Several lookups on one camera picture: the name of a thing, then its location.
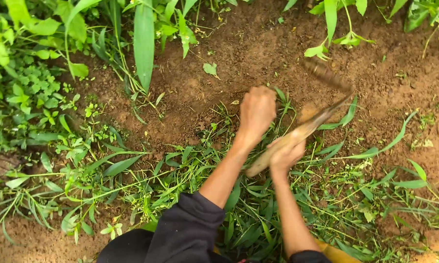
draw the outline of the dirt ground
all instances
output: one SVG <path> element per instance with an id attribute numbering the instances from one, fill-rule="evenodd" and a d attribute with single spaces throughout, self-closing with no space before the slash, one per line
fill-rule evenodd
<path id="1" fill-rule="evenodd" d="M 230 113 L 238 113 L 239 106 L 231 103 L 241 100 L 253 85 L 269 82 L 270 87 L 289 92 L 301 119 L 305 119 L 334 102 L 339 94 L 324 87 L 299 66 L 304 51 L 325 39 L 324 19 L 294 10 L 285 13 L 284 24 L 279 24 L 276 21 L 284 5 L 284 1 L 276 4 L 265 0 L 257 0 L 250 6 L 240 3 L 221 14 L 222 21 L 215 17 L 213 22 L 208 22 L 210 13 L 200 13 L 200 17 L 206 18 L 203 26 L 219 28 L 210 38 L 198 38 L 200 44 L 192 48 L 185 59 L 182 59 L 179 41 L 167 43 L 166 52 L 155 57 L 159 67 L 153 72 L 150 87 L 152 100 L 166 92 L 159 106 L 164 114 L 162 121 L 154 110 L 145 107 L 141 117 L 148 125 L 142 125 L 131 111 L 123 83 L 110 70 L 90 71 L 89 77 L 95 80 L 88 87 L 81 85 L 77 89 L 86 94 L 95 93 L 99 102 L 107 104 L 108 118 L 128 132 L 133 149 L 141 148 L 142 141 L 148 141 L 153 160 L 161 159 L 169 150 L 165 144 L 198 143 L 196 133 L 210 125 L 214 119 L 210 108 L 220 101 L 228 106 Z M 354 32 L 375 40 L 376 45 L 363 42 L 360 47 L 349 50 L 339 45 L 331 47 L 332 60 L 328 66 L 356 87 L 361 106 L 349 124 L 347 137 L 364 138 L 361 145 L 367 148 L 382 148 L 399 133 L 411 110 L 433 113 L 435 124 L 423 132 L 419 129 L 419 115 L 409 123 L 403 140 L 374 160 L 373 176 L 382 176 L 384 166 L 410 167 L 407 160 L 410 158 L 425 169 L 427 180 L 439 191 L 439 33 L 430 41 L 426 57 L 422 59 L 431 27 L 426 25 L 414 33 L 403 33 L 403 12 L 398 12 L 392 24 L 387 24 L 374 6 L 369 6 L 364 18 L 355 8 L 350 9 L 350 14 Z M 347 31 L 344 12 L 339 13 L 335 37 Z M 217 64 L 221 80 L 205 74 L 201 58 Z M 98 63 L 89 61 L 88 66 L 92 69 L 98 67 Z M 341 109 L 331 121 L 339 120 L 345 113 L 346 110 Z M 330 131 L 326 133 L 326 141 L 332 145 L 342 141 L 344 136 L 343 130 Z M 410 145 L 416 139 L 431 140 L 433 147 L 420 146 L 411 151 Z M 418 194 L 428 196 L 425 190 Z M 99 228 L 110 218 L 100 217 Z M 19 217 L 8 220 L 6 228 L 16 245 L 0 235 L 0 263 L 76 262 L 83 256 L 92 258 L 109 241 L 107 235 L 81 235 L 76 246 L 73 237 Z M 439 247 L 439 230 L 429 230 L 422 225 L 415 228 L 424 234 L 432 250 Z M 380 222 L 380 229 L 387 236 L 399 234 L 393 221 Z M 433 263 L 436 256 L 425 254 L 415 256 L 414 260 Z"/>

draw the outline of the person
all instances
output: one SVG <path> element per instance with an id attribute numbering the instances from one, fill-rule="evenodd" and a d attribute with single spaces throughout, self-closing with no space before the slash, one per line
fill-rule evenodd
<path id="1" fill-rule="evenodd" d="M 154 233 L 134 229 L 112 240 L 96 263 L 230 263 L 213 252 L 216 231 L 247 156 L 276 117 L 275 99 L 271 89 L 252 87 L 240 105 L 240 127 L 232 147 L 199 191 L 182 193 L 162 214 Z M 305 142 L 289 144 L 270 159 L 285 253 L 292 263 L 331 263 L 320 249 L 324 243 L 317 244 L 307 229 L 288 182 L 289 169 L 304 151 Z"/>

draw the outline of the brown soil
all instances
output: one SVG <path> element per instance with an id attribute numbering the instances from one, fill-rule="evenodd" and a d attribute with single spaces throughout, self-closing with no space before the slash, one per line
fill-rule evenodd
<path id="1" fill-rule="evenodd" d="M 106 104 L 106 116 L 129 134 L 129 146 L 140 149 L 142 141 L 147 141 L 153 150 L 150 156 L 153 160 L 161 159 L 169 150 L 165 144 L 196 144 L 199 129 L 208 127 L 215 119 L 210 108 L 217 103 L 223 102 L 230 113 L 238 113 L 239 106 L 231 103 L 241 100 L 253 85 L 269 82 L 271 87 L 289 92 L 301 119 L 306 119 L 341 96 L 299 66 L 305 49 L 318 45 L 325 38 L 326 25 L 322 18 L 303 11 L 288 12 L 284 14 L 284 24 L 275 22 L 274 25 L 271 21 L 276 21 L 285 4 L 284 1 L 279 3 L 264 0 L 251 6 L 240 3 L 223 14 L 224 24 L 214 19 L 213 23 L 205 25 L 219 28 L 210 38 L 199 38 L 200 44 L 191 49 L 194 54 L 189 52 L 185 59 L 182 59 L 178 41 L 168 43 L 165 54 L 155 58 L 159 67 L 153 72 L 150 87 L 152 100 L 166 92 L 158 106 L 164 114 L 161 121 L 154 110 L 145 107 L 141 117 L 148 125 L 142 125 L 131 111 L 123 83 L 109 69 L 90 71 L 89 78 L 95 77 L 95 80 L 88 81 L 89 86 L 85 86 L 84 81 L 77 84 L 77 91 L 97 94 L 99 102 Z M 396 137 L 411 110 L 419 108 L 422 114 L 433 112 L 435 125 L 421 131 L 419 116 L 413 118 L 403 140 L 374 160 L 372 175 L 383 176 L 383 167 L 410 167 L 409 158 L 425 169 L 427 179 L 439 191 L 439 33 L 430 41 L 426 58 L 422 59 L 424 44 L 432 28 L 426 26 L 415 33 L 403 33 L 401 14 L 392 24 L 387 24 L 373 6 L 364 18 L 355 8 L 350 9 L 350 14 L 354 31 L 377 44 L 361 43 L 360 47 L 350 50 L 339 45 L 331 47 L 332 61 L 328 66 L 356 86 L 358 105 L 362 107 L 348 125 L 347 138 L 364 138 L 362 146 L 382 148 Z M 348 30 L 346 17 L 343 13 L 339 15 L 336 37 L 345 35 Z M 208 51 L 216 54 L 209 56 Z M 385 62 L 381 62 L 383 56 L 386 56 Z M 221 80 L 205 74 L 204 61 L 199 57 L 218 65 L 217 74 Z M 99 62 L 86 62 L 90 69 L 100 66 Z M 401 72 L 407 75 L 405 79 L 395 76 Z M 341 109 L 330 121 L 339 120 L 345 111 Z M 344 136 L 345 131 L 333 130 L 326 132 L 326 141 L 332 145 L 342 141 Z M 416 138 L 431 140 L 433 147 L 417 147 L 410 151 Z M 419 190 L 418 194 L 428 196 L 426 190 Z M 439 247 L 438 231 L 428 230 L 415 221 L 412 225 L 423 232 L 431 249 Z M 59 231 L 49 231 L 18 217 L 7 221 L 7 229 L 19 244 L 10 245 L 0 234 L 0 262 L 7 263 L 76 262 L 84 255 L 91 258 L 108 241 L 107 236 L 82 235 L 79 245 L 75 246 L 73 237 L 62 236 Z M 389 219 L 380 222 L 380 229 L 387 235 L 399 234 Z M 427 254 L 417 260 L 435 262 L 436 256 Z"/>

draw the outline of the black sleeve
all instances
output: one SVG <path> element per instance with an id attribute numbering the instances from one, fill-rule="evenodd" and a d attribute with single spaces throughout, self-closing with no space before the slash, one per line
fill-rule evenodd
<path id="1" fill-rule="evenodd" d="M 154 232 L 145 263 L 207 263 L 223 209 L 199 192 L 182 193 L 179 202 L 166 210 Z"/>
<path id="2" fill-rule="evenodd" d="M 289 263 L 332 263 L 322 252 L 304 250 L 292 254 Z"/>

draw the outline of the hand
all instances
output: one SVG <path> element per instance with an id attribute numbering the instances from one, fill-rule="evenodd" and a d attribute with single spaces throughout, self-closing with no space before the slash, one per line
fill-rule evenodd
<path id="1" fill-rule="evenodd" d="M 282 137 L 277 138 L 268 145 L 268 148 L 280 141 Z M 289 169 L 304 156 L 305 140 L 297 145 L 288 144 L 282 149 L 276 151 L 270 158 L 271 176 L 287 176 Z"/>
<path id="2" fill-rule="evenodd" d="M 240 105 L 240 126 L 236 141 L 251 151 L 276 117 L 276 94 L 265 87 L 252 87 Z"/>

